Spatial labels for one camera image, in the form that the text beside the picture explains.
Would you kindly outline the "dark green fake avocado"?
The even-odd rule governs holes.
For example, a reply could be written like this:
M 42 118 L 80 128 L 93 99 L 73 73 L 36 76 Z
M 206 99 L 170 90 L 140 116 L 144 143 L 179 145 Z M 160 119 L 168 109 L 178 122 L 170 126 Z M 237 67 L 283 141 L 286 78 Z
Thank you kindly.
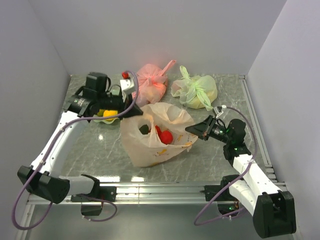
M 151 128 L 147 124 L 144 124 L 139 128 L 139 131 L 142 135 L 148 135 L 151 131 Z

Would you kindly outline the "orange plastic bag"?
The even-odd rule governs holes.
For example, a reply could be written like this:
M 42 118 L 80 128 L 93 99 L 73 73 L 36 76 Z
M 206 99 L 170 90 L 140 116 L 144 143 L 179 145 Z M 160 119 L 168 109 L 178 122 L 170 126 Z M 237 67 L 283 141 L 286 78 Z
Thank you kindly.
M 188 151 L 198 137 L 185 131 L 195 124 L 185 110 L 166 102 L 147 104 L 142 107 L 143 115 L 124 118 L 120 122 L 121 142 L 135 167 L 151 167 L 165 162 L 183 151 Z M 150 127 L 150 133 L 142 135 L 139 128 Z M 171 144 L 163 144 L 155 125 L 161 131 L 170 131 L 173 135 Z

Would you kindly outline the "red fake fruit top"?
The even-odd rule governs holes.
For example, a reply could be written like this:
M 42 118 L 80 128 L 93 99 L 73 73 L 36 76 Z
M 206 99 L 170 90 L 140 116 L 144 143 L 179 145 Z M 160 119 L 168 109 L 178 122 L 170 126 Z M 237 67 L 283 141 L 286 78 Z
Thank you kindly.
M 173 142 L 173 135 L 170 131 L 162 131 L 159 136 L 161 142 L 165 145 L 170 145 Z

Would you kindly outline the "red fake fruit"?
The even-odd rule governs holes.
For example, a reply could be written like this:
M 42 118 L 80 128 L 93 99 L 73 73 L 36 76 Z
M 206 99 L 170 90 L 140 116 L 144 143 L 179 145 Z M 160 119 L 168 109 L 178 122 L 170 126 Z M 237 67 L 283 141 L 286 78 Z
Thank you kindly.
M 162 131 L 161 131 L 160 127 L 157 126 L 157 125 L 155 125 L 155 130 L 156 130 L 156 132 L 157 132 L 157 135 L 160 137 L 161 134 L 162 134 Z
M 165 145 L 170 145 L 173 142 L 173 135 L 170 131 L 162 131 L 159 136 L 161 142 Z

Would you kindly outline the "red fake fruit front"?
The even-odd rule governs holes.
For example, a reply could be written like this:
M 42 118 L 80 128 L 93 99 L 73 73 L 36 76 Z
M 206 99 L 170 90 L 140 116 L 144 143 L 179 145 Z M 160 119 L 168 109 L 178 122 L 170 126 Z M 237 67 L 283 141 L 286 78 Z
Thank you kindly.
M 155 130 L 156 130 L 156 132 L 157 132 L 157 135 L 160 137 L 161 134 L 162 134 L 162 131 L 161 131 L 160 127 L 157 126 L 157 125 L 155 125 Z

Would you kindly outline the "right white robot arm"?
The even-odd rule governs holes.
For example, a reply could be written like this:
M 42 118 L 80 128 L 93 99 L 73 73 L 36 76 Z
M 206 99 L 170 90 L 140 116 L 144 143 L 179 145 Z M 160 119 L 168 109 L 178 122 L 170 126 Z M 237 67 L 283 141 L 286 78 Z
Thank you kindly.
M 237 200 L 252 215 L 256 233 L 270 238 L 297 231 L 295 201 L 289 191 L 281 190 L 262 171 L 245 144 L 247 119 L 232 119 L 224 125 L 220 119 L 208 116 L 204 121 L 186 127 L 186 131 L 201 140 L 214 138 L 225 145 L 223 154 L 238 175 L 228 176 L 220 184 L 220 190 L 197 214 L 194 225 L 200 226 L 199 218 L 220 196 Z

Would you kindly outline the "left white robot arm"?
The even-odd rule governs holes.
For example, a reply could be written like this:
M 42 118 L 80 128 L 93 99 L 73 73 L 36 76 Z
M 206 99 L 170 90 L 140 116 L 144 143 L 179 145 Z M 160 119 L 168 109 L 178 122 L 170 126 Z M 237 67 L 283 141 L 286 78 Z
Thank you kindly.
M 65 103 L 60 121 L 48 143 L 30 166 L 21 166 L 17 176 L 23 189 L 54 204 L 67 196 L 84 195 L 89 201 L 101 195 L 100 181 L 90 175 L 62 176 L 64 162 L 81 132 L 90 121 L 98 120 L 99 110 L 116 110 L 113 118 L 143 115 L 136 104 L 139 83 L 135 73 L 125 71 L 119 93 L 110 92 L 111 79 L 104 73 L 91 72 L 82 85 Z

